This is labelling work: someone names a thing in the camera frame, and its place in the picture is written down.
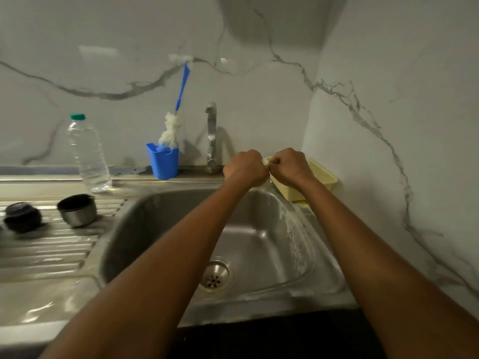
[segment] sink drain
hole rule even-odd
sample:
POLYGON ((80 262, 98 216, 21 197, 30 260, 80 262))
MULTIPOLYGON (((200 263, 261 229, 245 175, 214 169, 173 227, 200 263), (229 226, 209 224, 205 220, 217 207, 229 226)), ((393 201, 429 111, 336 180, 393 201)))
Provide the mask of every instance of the sink drain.
POLYGON ((208 263, 207 269, 201 278, 200 286, 207 291, 224 289, 230 283, 231 276, 232 272, 229 262, 213 259, 208 263))

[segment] metal faucet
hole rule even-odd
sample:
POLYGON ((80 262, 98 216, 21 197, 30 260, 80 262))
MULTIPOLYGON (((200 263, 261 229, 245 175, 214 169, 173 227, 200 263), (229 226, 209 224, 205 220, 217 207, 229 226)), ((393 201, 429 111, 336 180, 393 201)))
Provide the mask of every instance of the metal faucet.
POLYGON ((206 113, 208 114, 208 155, 207 171, 211 174, 218 171, 218 162, 216 161, 216 103, 211 101, 208 104, 206 113))

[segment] stainless steel cup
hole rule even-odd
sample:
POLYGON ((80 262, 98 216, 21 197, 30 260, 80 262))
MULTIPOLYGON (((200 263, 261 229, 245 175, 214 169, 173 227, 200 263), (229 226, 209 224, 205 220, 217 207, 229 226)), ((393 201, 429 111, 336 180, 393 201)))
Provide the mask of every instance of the stainless steel cup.
POLYGON ((97 217, 95 197, 89 194, 72 195, 57 204, 61 217, 73 228, 93 223, 97 217))

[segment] dark floor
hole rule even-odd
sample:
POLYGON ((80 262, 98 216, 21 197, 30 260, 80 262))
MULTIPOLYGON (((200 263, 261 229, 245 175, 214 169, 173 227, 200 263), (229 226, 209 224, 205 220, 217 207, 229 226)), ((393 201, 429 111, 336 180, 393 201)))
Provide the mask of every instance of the dark floor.
MULTIPOLYGON (((33 359, 44 345, 0 350, 0 359, 33 359)), ((335 310, 179 329, 175 358, 368 358, 385 359, 361 310, 335 310)))

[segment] forearm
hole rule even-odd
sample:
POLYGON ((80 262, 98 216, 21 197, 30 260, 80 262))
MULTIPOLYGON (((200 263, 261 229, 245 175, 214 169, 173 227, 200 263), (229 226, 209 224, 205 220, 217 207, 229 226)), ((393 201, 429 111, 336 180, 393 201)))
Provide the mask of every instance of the forearm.
POLYGON ((248 190, 226 181, 115 278, 42 358, 157 358, 194 294, 216 242, 248 190))
POLYGON ((390 357, 477 355, 479 325, 317 181, 300 188, 390 357))

